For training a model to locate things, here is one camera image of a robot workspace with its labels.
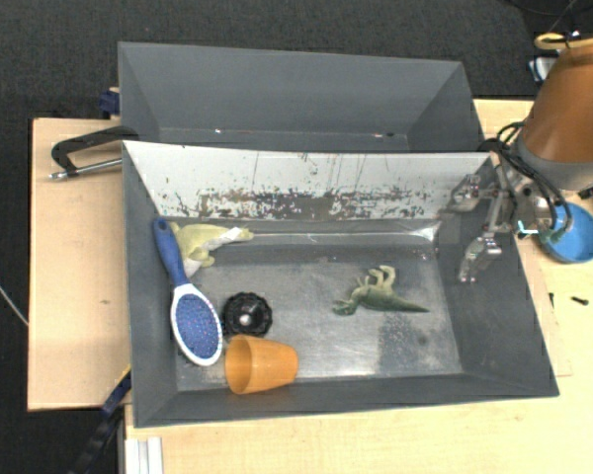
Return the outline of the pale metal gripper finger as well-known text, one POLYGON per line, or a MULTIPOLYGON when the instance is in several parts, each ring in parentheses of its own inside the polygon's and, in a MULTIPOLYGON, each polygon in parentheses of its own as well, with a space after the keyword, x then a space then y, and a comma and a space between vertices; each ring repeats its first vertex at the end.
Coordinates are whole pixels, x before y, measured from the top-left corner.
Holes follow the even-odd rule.
POLYGON ((502 254, 502 247, 493 233, 482 233, 474 237, 464 251, 458 281, 476 282, 478 274, 498 260, 502 254))
POLYGON ((483 200, 494 198, 497 188, 496 181, 484 178, 480 174, 467 174, 451 191, 447 209, 457 213, 472 212, 483 200))

